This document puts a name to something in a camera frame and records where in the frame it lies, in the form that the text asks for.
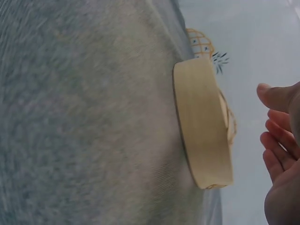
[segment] finger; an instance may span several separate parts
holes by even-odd
[[[271,135],[284,146],[290,155],[294,157],[294,159],[298,160],[300,158],[300,148],[298,147],[294,136],[290,132],[282,129],[271,120],[267,120],[266,128]]]
[[[266,151],[264,151],[262,157],[270,174],[271,180],[274,183],[277,177],[281,175],[284,170],[282,169],[280,162],[271,150],[267,149]]]
[[[292,132],[291,125],[290,125],[290,115],[285,112],[280,112],[276,110],[270,109],[268,111],[268,117],[278,124],[284,130]]]
[[[277,140],[269,132],[265,132],[261,135],[261,142],[266,149],[269,149],[274,153],[284,171],[291,168],[296,162],[296,160],[279,145]]]
[[[261,83],[257,87],[257,95],[268,108],[288,113],[289,107],[296,104],[294,99],[300,95],[300,82],[285,88],[271,88]]]

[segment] hand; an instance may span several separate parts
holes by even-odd
[[[300,83],[286,88],[260,84],[260,100],[270,108],[268,132],[261,135],[273,186],[265,199],[270,225],[300,224]]]

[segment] white surface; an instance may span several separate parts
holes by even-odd
[[[266,225],[263,203],[271,181],[259,136],[267,109],[260,82],[291,85],[300,72],[300,0],[179,0],[186,26],[202,31],[229,64],[217,80],[238,121],[232,150],[235,184],[222,189],[224,225]]]

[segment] yellow pineapple design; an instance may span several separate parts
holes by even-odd
[[[191,42],[191,46],[193,48],[195,58],[204,56],[211,59],[212,54],[215,51],[211,40],[200,31],[194,29],[187,29],[187,32]]]

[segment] gray fabric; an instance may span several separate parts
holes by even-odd
[[[0,224],[197,224],[172,87],[192,57],[175,0],[0,0]]]

